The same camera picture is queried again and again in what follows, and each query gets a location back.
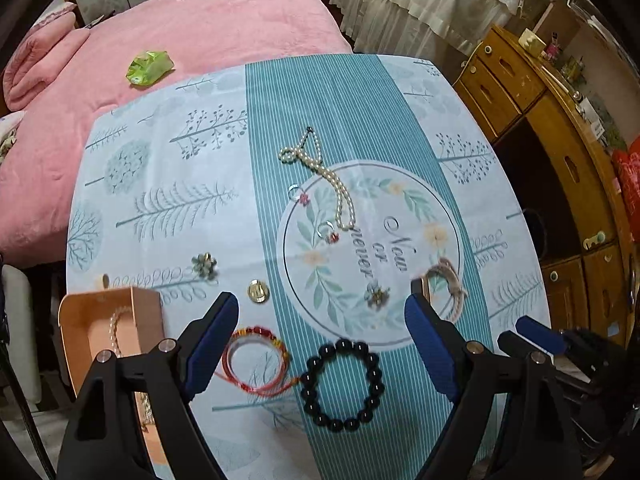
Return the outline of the orange cardboard box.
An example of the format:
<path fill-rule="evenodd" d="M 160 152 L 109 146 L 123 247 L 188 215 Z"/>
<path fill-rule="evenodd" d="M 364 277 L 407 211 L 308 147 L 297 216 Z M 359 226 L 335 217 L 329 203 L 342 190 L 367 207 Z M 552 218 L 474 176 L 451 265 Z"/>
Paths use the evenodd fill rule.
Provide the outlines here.
<path fill-rule="evenodd" d="M 137 287 L 68 294 L 58 308 L 58 327 L 70 383 L 79 392 L 101 351 L 136 356 L 164 339 L 160 294 Z"/>

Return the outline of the folded pink blanket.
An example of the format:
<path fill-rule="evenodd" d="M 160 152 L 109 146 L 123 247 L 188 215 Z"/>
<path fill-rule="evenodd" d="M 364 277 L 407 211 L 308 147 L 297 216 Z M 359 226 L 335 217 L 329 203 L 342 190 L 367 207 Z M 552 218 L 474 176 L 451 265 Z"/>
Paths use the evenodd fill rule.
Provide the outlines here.
<path fill-rule="evenodd" d="M 62 3 L 29 29 L 2 76 L 6 106 L 25 108 L 62 72 L 87 41 L 90 30 L 76 27 L 75 3 Z"/>

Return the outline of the gold round brooch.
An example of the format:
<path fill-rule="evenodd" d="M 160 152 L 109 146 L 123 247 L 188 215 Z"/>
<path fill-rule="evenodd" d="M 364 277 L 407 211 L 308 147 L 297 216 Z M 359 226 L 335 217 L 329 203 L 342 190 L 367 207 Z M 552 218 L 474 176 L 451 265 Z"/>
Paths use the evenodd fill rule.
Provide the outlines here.
<path fill-rule="evenodd" d="M 251 280 L 247 287 L 247 296 L 254 304 L 264 304 L 270 297 L 270 290 L 264 281 Z"/>

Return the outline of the printed teal white tablecloth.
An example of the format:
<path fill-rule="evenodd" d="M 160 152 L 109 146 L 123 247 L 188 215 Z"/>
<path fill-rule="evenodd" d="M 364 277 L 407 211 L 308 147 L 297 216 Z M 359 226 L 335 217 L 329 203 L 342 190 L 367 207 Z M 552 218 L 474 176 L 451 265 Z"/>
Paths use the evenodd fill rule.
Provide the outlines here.
<path fill-rule="evenodd" d="M 412 479 L 450 412 L 406 329 L 410 283 L 440 259 L 461 308 L 432 304 L 495 348 L 529 314 L 549 317 L 522 208 L 471 113 L 430 62 L 390 55 L 280 58 L 193 77 L 93 124 L 74 189 L 67 288 L 100 278 L 160 294 L 179 335 L 221 292 L 241 326 L 272 330 L 292 374 L 328 341 L 362 340 L 385 392 L 356 432 L 314 426 L 297 389 L 271 399 L 214 378 L 193 401 L 231 479 Z M 216 278 L 193 273 L 209 252 Z M 270 297 L 254 304 L 251 280 Z M 370 281 L 387 304 L 364 301 Z"/>

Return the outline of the gold rhinestone hair comb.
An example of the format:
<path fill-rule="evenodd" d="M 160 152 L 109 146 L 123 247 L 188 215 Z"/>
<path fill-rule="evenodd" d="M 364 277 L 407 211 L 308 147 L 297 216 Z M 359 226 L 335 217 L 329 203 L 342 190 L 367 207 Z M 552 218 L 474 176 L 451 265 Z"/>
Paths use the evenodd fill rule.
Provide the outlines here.
<path fill-rule="evenodd" d="M 145 431 L 147 426 L 154 425 L 150 398 L 145 392 L 137 392 L 136 400 L 137 408 L 139 409 L 140 426 Z"/>

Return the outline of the green crumpled wrapper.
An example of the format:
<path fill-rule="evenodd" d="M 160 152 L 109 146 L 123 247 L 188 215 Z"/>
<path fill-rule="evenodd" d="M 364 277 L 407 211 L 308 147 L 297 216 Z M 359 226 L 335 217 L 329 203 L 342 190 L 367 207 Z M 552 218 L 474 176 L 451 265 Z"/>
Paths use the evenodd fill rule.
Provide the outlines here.
<path fill-rule="evenodd" d="M 136 87 L 149 87 L 170 73 L 175 63 L 166 51 L 144 51 L 129 64 L 126 79 Z"/>

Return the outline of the blue flower brooch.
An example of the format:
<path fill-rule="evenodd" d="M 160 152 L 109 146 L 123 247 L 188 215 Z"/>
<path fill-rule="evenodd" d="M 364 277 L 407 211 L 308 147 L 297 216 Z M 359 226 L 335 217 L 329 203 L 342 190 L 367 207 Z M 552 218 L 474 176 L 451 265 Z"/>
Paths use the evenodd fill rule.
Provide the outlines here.
<path fill-rule="evenodd" d="M 199 254 L 191 259 L 193 273 L 206 281 L 216 278 L 217 260 L 209 253 Z"/>

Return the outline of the wooden drawer cabinet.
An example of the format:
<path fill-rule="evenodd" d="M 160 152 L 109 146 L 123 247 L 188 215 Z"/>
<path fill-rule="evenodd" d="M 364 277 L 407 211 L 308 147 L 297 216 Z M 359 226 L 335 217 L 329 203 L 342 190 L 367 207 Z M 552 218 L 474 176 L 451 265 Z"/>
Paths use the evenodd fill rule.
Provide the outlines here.
<path fill-rule="evenodd" d="M 454 90 L 494 149 L 533 237 L 551 324 L 628 344 L 636 251 L 611 159 L 553 70 L 495 25 Z"/>

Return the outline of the cream lace curtain cloth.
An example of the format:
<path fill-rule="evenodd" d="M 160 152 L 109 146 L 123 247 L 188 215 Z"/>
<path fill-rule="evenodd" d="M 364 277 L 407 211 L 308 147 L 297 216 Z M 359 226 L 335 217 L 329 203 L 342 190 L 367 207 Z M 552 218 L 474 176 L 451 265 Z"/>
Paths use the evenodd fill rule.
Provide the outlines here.
<path fill-rule="evenodd" d="M 524 0 L 330 0 L 341 31 L 362 53 L 426 58 L 441 70 L 472 53 L 491 26 L 508 24 Z"/>

